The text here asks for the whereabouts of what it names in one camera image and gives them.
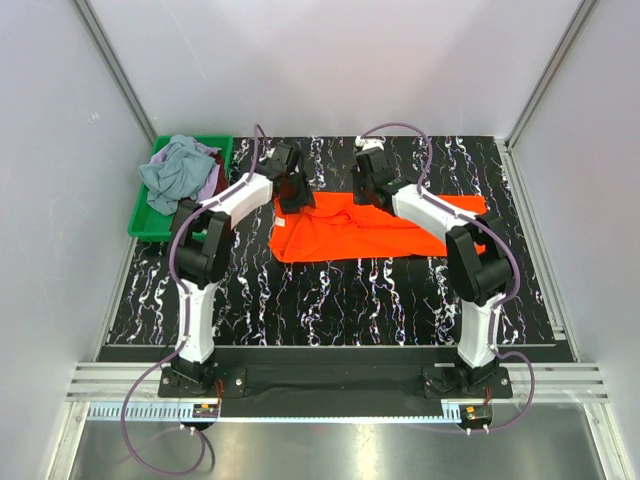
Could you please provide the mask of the orange t shirt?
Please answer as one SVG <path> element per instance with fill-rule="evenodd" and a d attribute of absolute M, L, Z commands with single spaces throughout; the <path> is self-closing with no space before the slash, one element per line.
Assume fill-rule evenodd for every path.
<path fill-rule="evenodd" d="M 386 257 L 444 257 L 443 241 L 419 226 L 372 205 L 357 205 L 351 193 L 316 192 L 315 206 L 286 214 L 275 201 L 269 246 L 283 263 Z"/>

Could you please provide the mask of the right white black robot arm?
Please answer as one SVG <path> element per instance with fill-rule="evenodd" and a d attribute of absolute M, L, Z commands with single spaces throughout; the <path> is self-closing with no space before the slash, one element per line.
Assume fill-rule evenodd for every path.
<path fill-rule="evenodd" d="M 500 219 L 456 207 L 406 179 L 351 168 L 354 200 L 408 220 L 446 246 L 450 286 L 461 299 L 462 327 L 453 374 L 457 390 L 476 396 L 498 366 L 496 322 L 519 288 L 517 262 Z"/>

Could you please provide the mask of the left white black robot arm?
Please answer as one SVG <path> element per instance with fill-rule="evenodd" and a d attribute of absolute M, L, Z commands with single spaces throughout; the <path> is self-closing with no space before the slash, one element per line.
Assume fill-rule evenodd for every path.
<path fill-rule="evenodd" d="M 234 228 L 274 199 L 284 214 L 315 205 L 303 171 L 273 178 L 245 173 L 213 198 L 185 200 L 176 211 L 168 265 L 178 289 L 179 339 L 167 361 L 193 395 L 208 394 L 216 382 L 213 303 L 230 262 Z"/>

